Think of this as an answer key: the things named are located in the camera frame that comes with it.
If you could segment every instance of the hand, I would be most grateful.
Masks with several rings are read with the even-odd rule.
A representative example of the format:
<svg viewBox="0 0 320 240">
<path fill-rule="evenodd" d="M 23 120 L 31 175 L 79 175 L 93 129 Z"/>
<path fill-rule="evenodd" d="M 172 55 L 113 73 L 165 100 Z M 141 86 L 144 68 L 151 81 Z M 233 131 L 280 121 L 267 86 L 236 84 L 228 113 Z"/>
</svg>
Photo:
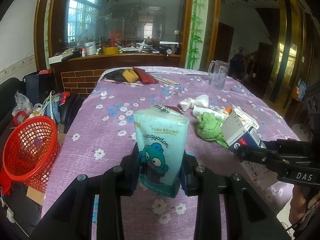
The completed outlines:
<svg viewBox="0 0 320 240">
<path fill-rule="evenodd" d="M 302 218 L 307 210 L 307 201 L 303 197 L 301 186 L 293 187 L 290 206 L 289 221 L 293 225 Z"/>
</svg>

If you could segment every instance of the green cloth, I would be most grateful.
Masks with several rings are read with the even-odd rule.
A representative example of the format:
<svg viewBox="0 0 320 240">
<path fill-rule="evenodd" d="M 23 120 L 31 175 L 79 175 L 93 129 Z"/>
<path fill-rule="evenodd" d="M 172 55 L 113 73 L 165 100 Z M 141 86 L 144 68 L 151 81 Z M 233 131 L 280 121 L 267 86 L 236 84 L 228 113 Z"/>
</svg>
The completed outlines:
<svg viewBox="0 0 320 240">
<path fill-rule="evenodd" d="M 223 122 L 221 117 L 215 117 L 214 113 L 204 112 L 197 116 L 199 124 L 197 134 L 206 141 L 216 141 L 222 147 L 229 148 L 220 129 Z"/>
</svg>

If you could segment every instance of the table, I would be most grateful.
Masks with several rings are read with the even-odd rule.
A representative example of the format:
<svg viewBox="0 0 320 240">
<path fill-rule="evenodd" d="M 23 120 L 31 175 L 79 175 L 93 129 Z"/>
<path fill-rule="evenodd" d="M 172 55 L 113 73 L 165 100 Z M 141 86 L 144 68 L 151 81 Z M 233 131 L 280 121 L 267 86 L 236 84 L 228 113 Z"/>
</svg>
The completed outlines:
<svg viewBox="0 0 320 240">
<path fill-rule="evenodd" d="M 42 215 L 78 174 L 97 176 L 119 165 L 122 157 L 131 153 L 136 140 L 134 111 L 154 104 L 177 106 L 185 98 L 207 94 L 212 109 L 234 104 L 253 116 L 260 126 L 258 134 L 264 140 L 298 139 L 282 117 L 232 78 L 227 79 L 224 90 L 216 90 L 205 75 L 158 74 L 181 85 L 160 82 L 136 86 L 105 81 L 97 84 L 80 108 L 53 166 Z M 239 160 L 228 149 L 196 135 L 197 120 L 191 109 L 185 115 L 190 118 L 186 152 L 194 154 L 199 164 L 216 174 L 230 176 L 238 172 L 249 180 Z M 278 212 L 290 199 L 293 186 L 277 182 L 265 191 L 254 187 L 270 208 Z M 138 183 L 134 195 L 121 200 L 125 239 L 193 239 L 197 197 L 186 197 L 180 189 L 172 199 Z M 222 228 L 226 239 L 223 211 Z M 95 239 L 94 226 L 92 235 Z"/>
</svg>

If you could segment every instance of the clear glass pitcher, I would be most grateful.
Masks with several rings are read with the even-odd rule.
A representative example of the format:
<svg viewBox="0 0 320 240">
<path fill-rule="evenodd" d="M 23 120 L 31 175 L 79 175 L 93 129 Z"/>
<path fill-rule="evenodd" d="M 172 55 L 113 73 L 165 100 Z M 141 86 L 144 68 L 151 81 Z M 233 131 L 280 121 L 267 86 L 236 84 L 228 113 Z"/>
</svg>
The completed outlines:
<svg viewBox="0 0 320 240">
<path fill-rule="evenodd" d="M 210 63 L 208 70 L 209 84 L 213 85 L 216 89 L 223 90 L 229 66 L 229 63 L 220 60 L 213 60 Z"/>
</svg>

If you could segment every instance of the white box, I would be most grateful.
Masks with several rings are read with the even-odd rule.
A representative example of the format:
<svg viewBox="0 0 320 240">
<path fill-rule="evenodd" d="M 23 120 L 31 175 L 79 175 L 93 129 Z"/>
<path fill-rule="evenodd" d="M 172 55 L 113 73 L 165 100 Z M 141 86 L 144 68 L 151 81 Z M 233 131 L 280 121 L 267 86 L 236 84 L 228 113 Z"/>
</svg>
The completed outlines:
<svg viewBox="0 0 320 240">
<path fill-rule="evenodd" d="M 232 111 L 228 118 L 221 124 L 221 132 L 229 149 L 233 152 L 240 145 L 266 148 L 256 130 L 248 123 L 243 125 L 235 111 Z M 252 182 L 258 182 L 263 179 L 264 188 L 277 182 L 274 176 L 269 176 L 269 174 L 274 172 L 268 170 L 263 164 L 243 161 L 241 165 Z"/>
</svg>

